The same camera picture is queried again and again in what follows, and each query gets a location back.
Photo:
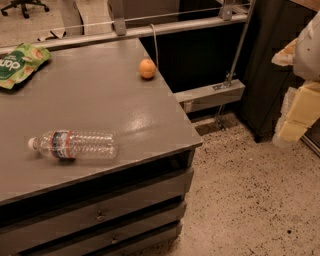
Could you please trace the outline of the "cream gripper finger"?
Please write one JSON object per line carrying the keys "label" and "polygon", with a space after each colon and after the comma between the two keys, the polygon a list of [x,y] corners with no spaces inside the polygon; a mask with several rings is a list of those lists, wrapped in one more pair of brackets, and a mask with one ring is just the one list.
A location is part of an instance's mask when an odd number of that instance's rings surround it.
{"label": "cream gripper finger", "polygon": [[294,64],[297,38],[287,44],[282,50],[277,52],[271,62],[278,66],[292,66]]}
{"label": "cream gripper finger", "polygon": [[289,87],[272,142],[286,147],[297,142],[320,118],[320,83],[305,81],[298,89]]}

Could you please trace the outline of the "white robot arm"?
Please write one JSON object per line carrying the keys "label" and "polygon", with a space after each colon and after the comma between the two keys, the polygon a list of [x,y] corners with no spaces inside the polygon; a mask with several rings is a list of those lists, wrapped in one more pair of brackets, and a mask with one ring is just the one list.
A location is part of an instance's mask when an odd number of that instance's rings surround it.
{"label": "white robot arm", "polygon": [[288,88],[272,138],[276,146],[286,147],[320,118],[320,12],[271,62],[292,66],[293,73],[304,80],[298,89]]}

